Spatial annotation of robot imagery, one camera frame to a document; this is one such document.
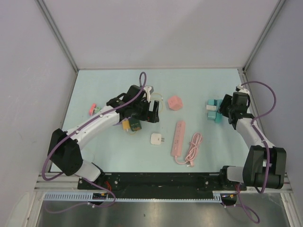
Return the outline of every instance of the pink hexagonal object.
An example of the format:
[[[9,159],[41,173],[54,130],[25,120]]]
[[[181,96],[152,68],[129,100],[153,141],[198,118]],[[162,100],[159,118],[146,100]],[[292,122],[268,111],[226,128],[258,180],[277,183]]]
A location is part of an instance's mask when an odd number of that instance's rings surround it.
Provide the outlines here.
[[[179,110],[183,107],[182,99],[178,96],[173,96],[168,99],[169,108],[172,110]]]

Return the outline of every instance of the pink extension cord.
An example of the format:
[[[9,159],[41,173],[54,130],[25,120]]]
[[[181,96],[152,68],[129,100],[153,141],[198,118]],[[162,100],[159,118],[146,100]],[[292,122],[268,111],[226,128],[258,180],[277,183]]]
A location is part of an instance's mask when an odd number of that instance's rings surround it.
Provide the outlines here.
[[[202,140],[203,140],[203,137],[202,137],[201,133],[196,132],[193,135],[193,138],[192,138],[191,142],[189,143],[190,147],[189,147],[189,150],[188,150],[187,155],[185,157],[185,162],[183,162],[183,163],[178,162],[177,161],[177,156],[175,156],[176,162],[180,165],[184,165],[184,164],[189,162],[190,166],[193,167],[194,166],[194,160],[198,155],[199,146],[202,143]]]

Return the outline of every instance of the white charger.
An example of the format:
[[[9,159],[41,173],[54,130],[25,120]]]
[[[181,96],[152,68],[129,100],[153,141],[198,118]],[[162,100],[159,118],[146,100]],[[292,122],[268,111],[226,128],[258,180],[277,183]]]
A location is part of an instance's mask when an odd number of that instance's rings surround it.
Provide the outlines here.
[[[161,142],[164,142],[164,138],[160,133],[153,133],[151,135],[151,144],[152,145],[161,145]]]

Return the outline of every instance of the white table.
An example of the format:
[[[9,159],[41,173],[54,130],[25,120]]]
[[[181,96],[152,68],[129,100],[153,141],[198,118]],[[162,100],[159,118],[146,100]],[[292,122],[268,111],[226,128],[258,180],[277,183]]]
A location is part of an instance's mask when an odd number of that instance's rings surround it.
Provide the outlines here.
[[[228,124],[226,118],[216,124],[207,119],[208,99],[223,99],[235,91],[240,81],[236,69],[200,70],[144,70],[147,85],[164,97],[164,110],[159,123],[142,122],[142,130],[129,135],[122,126],[113,126],[100,133],[83,149],[84,159],[94,162],[105,172],[218,172],[224,165],[243,166],[248,148],[242,137]],[[63,130],[89,118],[93,103],[106,102],[127,92],[132,84],[139,84],[142,70],[81,70],[78,74]],[[184,107],[179,111],[168,108],[167,99],[178,95]],[[203,142],[194,167],[178,165],[170,155],[176,122],[186,122],[182,157],[189,148],[195,132],[203,135]],[[152,133],[161,133],[165,142],[150,144]]]

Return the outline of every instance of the reflective metal surface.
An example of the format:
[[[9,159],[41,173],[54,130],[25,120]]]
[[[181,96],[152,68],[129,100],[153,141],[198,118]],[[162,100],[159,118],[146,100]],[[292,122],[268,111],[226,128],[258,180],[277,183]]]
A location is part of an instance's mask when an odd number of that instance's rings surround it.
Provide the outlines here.
[[[260,216],[261,227],[289,227],[280,194],[243,194],[246,205]],[[78,202],[44,201],[50,210]],[[38,227],[250,227],[256,226],[242,208],[219,203],[118,202],[109,208],[82,205],[62,214],[42,206]]]

